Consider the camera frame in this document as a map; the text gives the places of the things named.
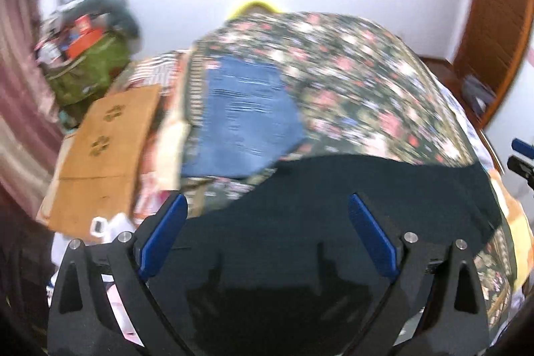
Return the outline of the black pants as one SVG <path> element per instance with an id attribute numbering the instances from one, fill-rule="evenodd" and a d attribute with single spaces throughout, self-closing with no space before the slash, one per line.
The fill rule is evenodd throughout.
<path id="1" fill-rule="evenodd" d="M 486 171 L 338 154 L 281 162 L 187 221 L 149 289 L 198 355 L 337 355 L 382 298 L 350 197 L 401 231 L 481 250 L 502 221 Z"/>

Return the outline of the grey bag on floor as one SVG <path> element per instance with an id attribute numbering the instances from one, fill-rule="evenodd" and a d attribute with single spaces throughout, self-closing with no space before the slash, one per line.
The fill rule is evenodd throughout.
<path id="1" fill-rule="evenodd" d="M 481 118 L 490 105 L 495 101 L 496 95 L 487 85 L 469 74 L 463 78 L 461 93 L 463 100 Z"/>

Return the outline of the wooden lap desk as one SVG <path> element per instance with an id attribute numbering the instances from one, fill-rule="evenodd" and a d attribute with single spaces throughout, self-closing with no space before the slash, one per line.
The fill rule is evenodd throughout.
<path id="1" fill-rule="evenodd" d="M 94 101 L 80 127 L 66 138 L 36 220 L 65 236 L 95 241 L 96 218 L 129 217 L 141 152 L 159 100 L 159 85 L 151 85 Z"/>

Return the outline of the floral bedspread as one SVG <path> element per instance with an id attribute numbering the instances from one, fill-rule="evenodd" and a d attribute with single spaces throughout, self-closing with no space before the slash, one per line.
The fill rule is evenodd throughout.
<path id="1" fill-rule="evenodd" d="M 182 163 L 194 155 L 202 126 L 206 74 L 211 63 L 225 56 L 278 69 L 299 109 L 305 139 L 247 178 L 184 177 Z M 491 181 L 431 71 L 398 37 L 361 18 L 255 14 L 226 23 L 200 39 L 190 53 L 185 112 L 191 130 L 179 175 L 181 189 L 200 209 L 199 216 L 249 193 L 281 162 L 329 155 L 363 155 L 411 165 L 479 164 Z M 502 210 L 501 214 L 500 226 L 481 250 L 468 245 L 482 285 L 490 335 L 507 318 L 517 276 L 511 231 Z"/>

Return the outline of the brown wooden door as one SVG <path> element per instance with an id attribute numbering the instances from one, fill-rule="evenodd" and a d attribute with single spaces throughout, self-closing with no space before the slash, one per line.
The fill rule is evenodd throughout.
<path id="1" fill-rule="evenodd" d="M 485 127 L 504 101 L 527 49 L 533 0 L 472 0 L 454 70 L 495 93 L 476 125 Z"/>

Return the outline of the folded blue jeans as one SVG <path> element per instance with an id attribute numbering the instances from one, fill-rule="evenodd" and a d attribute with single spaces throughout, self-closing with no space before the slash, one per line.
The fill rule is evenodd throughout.
<path id="1" fill-rule="evenodd" d="M 206 74 L 204 112 L 184 177 L 241 179 L 256 174 L 305 139 L 300 112 L 278 69 L 229 56 Z"/>

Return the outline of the striped pink curtain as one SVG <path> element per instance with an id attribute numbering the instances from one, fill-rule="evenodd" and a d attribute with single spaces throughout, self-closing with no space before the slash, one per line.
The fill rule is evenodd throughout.
<path id="1" fill-rule="evenodd" d="M 37 65 L 39 0 L 1 0 L 1 193 L 34 217 L 52 181 L 62 134 Z"/>

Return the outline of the striped pink pillow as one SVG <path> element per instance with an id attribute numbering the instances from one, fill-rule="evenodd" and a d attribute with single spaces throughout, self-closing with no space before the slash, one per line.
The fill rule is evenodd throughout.
<path id="1" fill-rule="evenodd" d="M 184 51 L 167 51 L 136 62 L 127 76 L 126 89 L 158 85 L 160 95 L 169 96 L 181 74 L 185 55 Z"/>

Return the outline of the green storage bin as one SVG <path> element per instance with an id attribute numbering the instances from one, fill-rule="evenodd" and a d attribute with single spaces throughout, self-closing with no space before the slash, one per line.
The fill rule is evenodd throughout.
<path id="1" fill-rule="evenodd" d="M 73 60 L 47 69 L 44 77 L 59 107 L 90 104 L 105 95 L 129 59 L 127 41 L 120 34 L 107 32 Z"/>

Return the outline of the orange red box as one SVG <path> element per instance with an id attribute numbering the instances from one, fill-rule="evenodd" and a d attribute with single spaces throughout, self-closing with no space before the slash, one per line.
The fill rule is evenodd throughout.
<path id="1" fill-rule="evenodd" d="M 70 59 L 78 57 L 98 42 L 103 34 L 103 29 L 93 25 L 89 15 L 79 17 L 69 30 L 66 54 Z"/>

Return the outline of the grey clothes pile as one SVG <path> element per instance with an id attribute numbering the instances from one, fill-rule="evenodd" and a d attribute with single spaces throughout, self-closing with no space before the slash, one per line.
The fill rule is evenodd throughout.
<path id="1" fill-rule="evenodd" d="M 129 40 L 140 38 L 140 26 L 131 13 L 127 0 L 57 0 L 56 10 L 49 17 L 51 29 L 59 32 L 73 25 L 83 15 L 104 15 L 108 28 L 123 34 Z"/>

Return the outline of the yellow foam bed rail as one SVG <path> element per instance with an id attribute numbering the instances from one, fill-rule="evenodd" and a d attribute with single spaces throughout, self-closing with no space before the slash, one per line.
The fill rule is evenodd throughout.
<path id="1" fill-rule="evenodd" d="M 250 14 L 279 14 L 280 10 L 260 0 L 253 0 L 240 5 L 231 15 L 230 20 Z"/>

